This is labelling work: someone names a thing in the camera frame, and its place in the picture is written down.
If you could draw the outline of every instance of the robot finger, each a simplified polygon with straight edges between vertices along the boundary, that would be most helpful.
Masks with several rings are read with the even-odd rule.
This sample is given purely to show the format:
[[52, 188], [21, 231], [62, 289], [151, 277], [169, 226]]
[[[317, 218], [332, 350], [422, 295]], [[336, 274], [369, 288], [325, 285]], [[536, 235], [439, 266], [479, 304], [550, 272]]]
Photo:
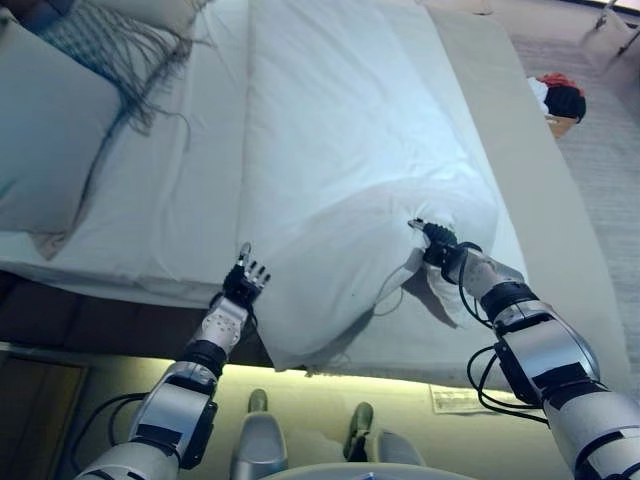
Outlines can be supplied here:
[[255, 260], [253, 262], [251, 262], [251, 265], [249, 265], [249, 268], [247, 268], [247, 271], [245, 272], [245, 277], [250, 278], [251, 274], [253, 273], [253, 271], [255, 270], [255, 268], [258, 266], [258, 262], [256, 262]]
[[262, 277], [262, 275], [264, 275], [264, 272], [266, 270], [267, 269], [264, 265], [260, 267], [260, 270], [258, 270], [258, 273], [256, 273], [255, 276], [251, 279], [251, 283], [253, 283], [254, 285], [258, 285], [258, 280], [260, 279], [260, 277]]
[[238, 261], [236, 265], [240, 267], [244, 267], [249, 261], [249, 255], [251, 254], [251, 244], [249, 242], [245, 242], [240, 248], [240, 254], [238, 255]]
[[258, 288], [262, 290], [267, 285], [267, 283], [269, 283], [270, 280], [271, 280], [271, 274], [267, 274], [267, 276], [264, 277], [264, 280], [262, 280], [262, 282], [258, 284]]

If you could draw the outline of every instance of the gray pillow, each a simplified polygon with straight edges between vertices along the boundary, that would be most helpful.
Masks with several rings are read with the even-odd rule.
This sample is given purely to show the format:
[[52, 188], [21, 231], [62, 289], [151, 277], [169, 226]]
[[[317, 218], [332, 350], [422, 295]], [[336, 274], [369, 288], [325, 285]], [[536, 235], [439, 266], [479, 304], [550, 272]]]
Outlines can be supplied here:
[[72, 227], [120, 108], [107, 80], [15, 22], [0, 28], [0, 230]]

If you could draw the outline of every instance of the robot forearm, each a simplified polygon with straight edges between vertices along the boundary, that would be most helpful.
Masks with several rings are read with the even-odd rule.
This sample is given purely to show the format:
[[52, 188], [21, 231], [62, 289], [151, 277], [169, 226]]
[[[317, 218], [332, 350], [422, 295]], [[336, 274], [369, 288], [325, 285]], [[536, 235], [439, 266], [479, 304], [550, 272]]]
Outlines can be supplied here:
[[212, 397], [222, 368], [269, 281], [264, 267], [256, 270], [253, 262], [246, 268], [249, 251], [245, 245], [200, 328], [136, 412], [128, 442], [107, 451], [78, 479], [173, 480], [180, 468], [200, 463], [213, 430]]
[[456, 244], [441, 227], [420, 220], [410, 225], [425, 234], [425, 262], [462, 285], [487, 313], [514, 394], [543, 408], [576, 478], [640, 478], [640, 406], [600, 383], [587, 342], [538, 299], [519, 272], [473, 244]]

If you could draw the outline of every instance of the bedding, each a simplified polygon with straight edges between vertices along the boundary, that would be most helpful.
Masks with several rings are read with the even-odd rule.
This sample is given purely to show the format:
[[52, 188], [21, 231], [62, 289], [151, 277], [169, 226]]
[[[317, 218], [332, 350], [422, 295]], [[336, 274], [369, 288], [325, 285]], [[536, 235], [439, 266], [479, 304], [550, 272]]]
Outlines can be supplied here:
[[497, 207], [375, 2], [254, 2], [252, 27], [239, 238], [273, 274], [256, 314], [284, 369], [416, 273], [408, 220], [491, 250]]
[[15, 22], [0, 35], [0, 230], [65, 231], [116, 119], [118, 92]]

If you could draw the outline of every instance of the white pillow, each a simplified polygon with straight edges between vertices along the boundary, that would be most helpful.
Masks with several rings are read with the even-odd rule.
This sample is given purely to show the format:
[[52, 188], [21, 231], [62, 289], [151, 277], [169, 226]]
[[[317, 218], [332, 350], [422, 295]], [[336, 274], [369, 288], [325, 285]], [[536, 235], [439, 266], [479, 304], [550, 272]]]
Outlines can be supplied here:
[[70, 228], [118, 91], [15, 22], [0, 30], [0, 230]]
[[208, 0], [94, 0], [139, 22], [184, 35]]

